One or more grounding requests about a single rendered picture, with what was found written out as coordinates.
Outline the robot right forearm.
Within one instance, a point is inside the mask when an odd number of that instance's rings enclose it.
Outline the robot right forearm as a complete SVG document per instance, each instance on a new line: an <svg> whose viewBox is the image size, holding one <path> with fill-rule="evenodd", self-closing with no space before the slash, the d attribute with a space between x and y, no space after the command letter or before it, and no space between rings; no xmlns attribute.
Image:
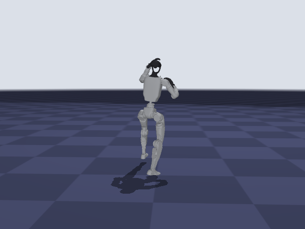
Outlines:
<svg viewBox="0 0 305 229"><path fill-rule="evenodd" d="M175 85L173 85L173 86L174 86L174 91L175 91L176 95L177 95L177 96L179 96L178 89L176 88L176 86L175 86Z"/></svg>

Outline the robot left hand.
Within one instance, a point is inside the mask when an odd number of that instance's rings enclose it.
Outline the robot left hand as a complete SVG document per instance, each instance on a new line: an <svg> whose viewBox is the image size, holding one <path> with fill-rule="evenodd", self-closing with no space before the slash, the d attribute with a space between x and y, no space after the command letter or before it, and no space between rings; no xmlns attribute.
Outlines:
<svg viewBox="0 0 305 229"><path fill-rule="evenodd" d="M156 58L156 59L154 59L154 60L160 60L160 58ZM152 61L154 61L154 60L152 60ZM151 61L151 62L152 62L152 61ZM151 62L147 65L147 68L148 68L148 69L151 67Z"/></svg>

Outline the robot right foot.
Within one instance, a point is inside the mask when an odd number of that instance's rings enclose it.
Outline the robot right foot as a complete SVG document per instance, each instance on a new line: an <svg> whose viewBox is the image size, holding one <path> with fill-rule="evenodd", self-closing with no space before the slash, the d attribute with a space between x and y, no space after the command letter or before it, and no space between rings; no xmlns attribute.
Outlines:
<svg viewBox="0 0 305 229"><path fill-rule="evenodd" d="M160 172L157 172L156 170L155 171L152 171L152 169L149 169L147 171L147 174L152 176L152 175L160 175L161 173Z"/></svg>

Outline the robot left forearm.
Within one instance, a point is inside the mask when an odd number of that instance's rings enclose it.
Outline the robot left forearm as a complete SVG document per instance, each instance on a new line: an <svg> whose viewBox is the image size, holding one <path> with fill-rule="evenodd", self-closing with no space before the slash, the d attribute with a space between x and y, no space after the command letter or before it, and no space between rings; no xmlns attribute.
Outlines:
<svg viewBox="0 0 305 229"><path fill-rule="evenodd" d="M147 66L146 66L146 69L145 69L145 71L144 71L144 73L142 75L147 76L149 71L150 71L150 69L151 69L151 67L148 69Z"/></svg>

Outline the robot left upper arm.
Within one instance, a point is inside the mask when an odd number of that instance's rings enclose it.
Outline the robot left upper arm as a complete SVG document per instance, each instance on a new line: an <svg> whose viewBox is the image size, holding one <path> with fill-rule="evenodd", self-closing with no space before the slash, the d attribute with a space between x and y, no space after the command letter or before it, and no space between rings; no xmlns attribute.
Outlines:
<svg viewBox="0 0 305 229"><path fill-rule="evenodd" d="M144 83L144 78L145 78L145 75L141 75L139 81L140 81L141 83Z"/></svg>

